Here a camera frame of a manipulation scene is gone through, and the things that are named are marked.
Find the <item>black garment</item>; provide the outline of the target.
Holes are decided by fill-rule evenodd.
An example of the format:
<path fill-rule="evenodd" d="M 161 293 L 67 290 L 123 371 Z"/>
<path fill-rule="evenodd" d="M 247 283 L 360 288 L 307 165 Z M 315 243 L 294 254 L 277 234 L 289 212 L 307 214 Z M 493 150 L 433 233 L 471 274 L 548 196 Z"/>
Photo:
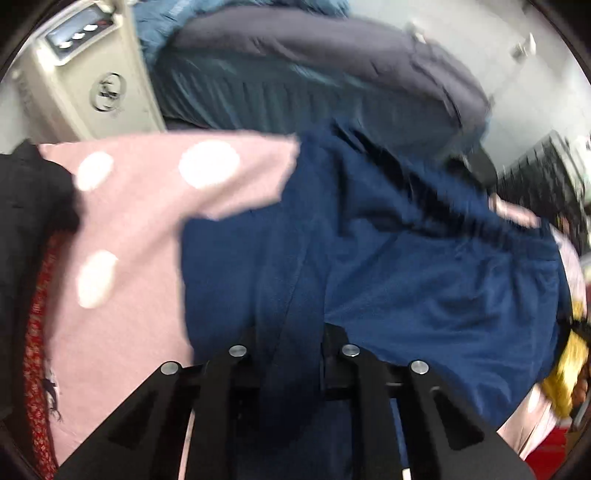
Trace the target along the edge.
<path fill-rule="evenodd" d="M 1 156 L 1 417 L 14 409 L 16 352 L 49 237 L 79 225 L 73 177 L 25 140 Z"/>

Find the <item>red storage box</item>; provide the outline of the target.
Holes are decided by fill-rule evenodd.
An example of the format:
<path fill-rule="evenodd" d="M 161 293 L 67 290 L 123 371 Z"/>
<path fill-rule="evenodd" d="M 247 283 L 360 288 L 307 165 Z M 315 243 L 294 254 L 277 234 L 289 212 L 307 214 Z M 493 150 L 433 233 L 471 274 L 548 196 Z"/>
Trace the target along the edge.
<path fill-rule="evenodd" d="M 567 457 L 567 428 L 554 428 L 525 462 L 537 480 L 549 480 Z"/>

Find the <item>dark blue large garment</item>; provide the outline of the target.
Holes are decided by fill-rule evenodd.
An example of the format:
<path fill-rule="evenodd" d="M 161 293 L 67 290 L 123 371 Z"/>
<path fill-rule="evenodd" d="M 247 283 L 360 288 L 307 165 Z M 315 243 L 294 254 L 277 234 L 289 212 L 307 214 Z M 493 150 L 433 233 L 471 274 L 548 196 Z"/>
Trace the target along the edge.
<path fill-rule="evenodd" d="M 256 339 L 262 391 L 238 429 L 242 479 L 347 479 L 351 417 L 321 398 L 326 324 L 398 365 L 426 361 L 491 425 L 546 377 L 570 295 L 547 224 L 392 155 L 339 121 L 301 134 L 280 202 L 181 233 L 197 362 Z"/>

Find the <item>yellow fuzzy cloth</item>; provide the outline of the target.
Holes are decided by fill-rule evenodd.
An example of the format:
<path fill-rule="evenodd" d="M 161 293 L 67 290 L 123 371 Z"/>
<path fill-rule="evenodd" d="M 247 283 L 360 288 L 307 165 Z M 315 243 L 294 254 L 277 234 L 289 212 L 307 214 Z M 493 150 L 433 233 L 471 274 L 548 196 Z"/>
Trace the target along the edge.
<path fill-rule="evenodd" d="M 558 360 L 542 381 L 541 390 L 550 400 L 555 415 L 565 419 L 573 411 L 571 394 L 590 354 L 590 322 L 585 304 L 574 300 L 571 316 L 568 320 L 560 320 L 559 326 Z"/>

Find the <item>pink polka dot bedsheet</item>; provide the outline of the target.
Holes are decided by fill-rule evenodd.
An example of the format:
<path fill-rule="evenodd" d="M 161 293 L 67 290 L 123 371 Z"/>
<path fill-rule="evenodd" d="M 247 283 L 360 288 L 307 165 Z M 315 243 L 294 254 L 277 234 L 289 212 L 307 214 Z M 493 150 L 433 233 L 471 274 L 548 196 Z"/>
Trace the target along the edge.
<path fill-rule="evenodd" d="M 190 361 L 179 267 L 184 221 L 279 200 L 298 143 L 178 131 L 40 151 L 71 172 L 79 201 L 80 226 L 60 253 L 45 324 L 57 398 L 51 438 L 64 461 L 161 363 Z"/>

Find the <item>red patterned cloth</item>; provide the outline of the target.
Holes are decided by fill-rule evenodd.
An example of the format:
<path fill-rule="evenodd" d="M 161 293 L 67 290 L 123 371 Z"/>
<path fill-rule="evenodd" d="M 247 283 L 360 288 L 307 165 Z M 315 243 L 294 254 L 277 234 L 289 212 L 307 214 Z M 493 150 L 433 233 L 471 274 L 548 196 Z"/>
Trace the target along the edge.
<path fill-rule="evenodd" d="M 25 334 L 24 404 L 35 468 L 41 479 L 53 479 L 57 472 L 57 462 L 50 439 L 47 394 L 43 387 L 44 326 L 49 290 L 62 243 L 61 234 L 54 234 L 48 240 L 33 291 Z"/>

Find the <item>beige air conditioner unit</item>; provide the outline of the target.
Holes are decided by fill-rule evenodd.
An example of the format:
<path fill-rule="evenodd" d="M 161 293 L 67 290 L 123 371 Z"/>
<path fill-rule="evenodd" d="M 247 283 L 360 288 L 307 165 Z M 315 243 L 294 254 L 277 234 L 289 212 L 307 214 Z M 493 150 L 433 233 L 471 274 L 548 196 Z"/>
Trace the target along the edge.
<path fill-rule="evenodd" d="M 8 70 L 35 143 L 161 132 L 126 1 L 75 1 L 37 27 Z"/>

